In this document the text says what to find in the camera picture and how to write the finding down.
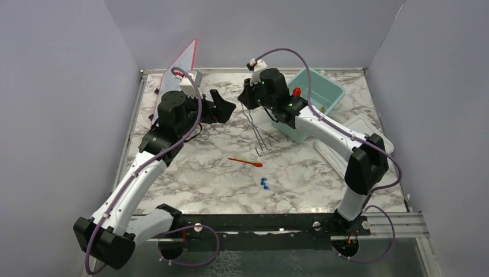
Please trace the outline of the steel tweezers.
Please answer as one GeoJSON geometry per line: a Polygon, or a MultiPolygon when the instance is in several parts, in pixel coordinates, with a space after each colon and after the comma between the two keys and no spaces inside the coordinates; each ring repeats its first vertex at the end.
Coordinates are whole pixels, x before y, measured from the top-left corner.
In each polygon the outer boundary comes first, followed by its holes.
{"type": "Polygon", "coordinates": [[[263,133],[263,134],[265,134],[265,135],[266,135],[268,138],[270,138],[270,139],[272,139],[272,140],[274,140],[274,141],[276,141],[276,142],[280,142],[280,140],[279,140],[279,139],[275,138],[275,137],[274,137],[274,136],[272,136],[270,133],[268,133],[268,132],[266,132],[266,131],[264,131],[264,130],[262,130],[262,129],[260,129],[260,130],[261,130],[261,131],[262,131],[262,133],[263,133]]]}

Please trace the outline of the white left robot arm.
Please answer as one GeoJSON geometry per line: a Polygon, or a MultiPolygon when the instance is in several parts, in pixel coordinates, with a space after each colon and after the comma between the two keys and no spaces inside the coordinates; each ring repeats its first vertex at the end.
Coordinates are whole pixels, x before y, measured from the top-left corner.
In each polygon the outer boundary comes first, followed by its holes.
{"type": "Polygon", "coordinates": [[[167,169],[194,130],[204,124],[226,123],[236,109],[215,89],[210,90],[211,101],[205,95],[193,96],[183,91],[162,94],[154,116],[154,123],[143,136],[138,152],[120,183],[109,198],[89,218],[79,217],[73,226],[77,242],[85,252],[85,270],[90,258],[103,266],[121,269],[130,260],[136,247],[164,233],[174,237],[181,230],[177,218],[181,212],[164,204],[155,212],[132,221],[137,206],[155,180],[167,169]]]}

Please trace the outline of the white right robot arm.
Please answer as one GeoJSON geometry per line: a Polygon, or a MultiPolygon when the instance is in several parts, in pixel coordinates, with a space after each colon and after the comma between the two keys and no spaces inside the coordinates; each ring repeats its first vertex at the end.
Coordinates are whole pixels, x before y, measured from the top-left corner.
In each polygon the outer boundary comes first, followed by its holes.
{"type": "Polygon", "coordinates": [[[335,211],[333,228],[341,235],[352,231],[367,196],[389,169],[383,138],[355,132],[320,114],[305,98],[290,94],[284,75],[276,68],[262,69],[245,79],[238,101],[250,110],[271,111],[277,122],[318,139],[344,158],[348,188],[335,211]]]}

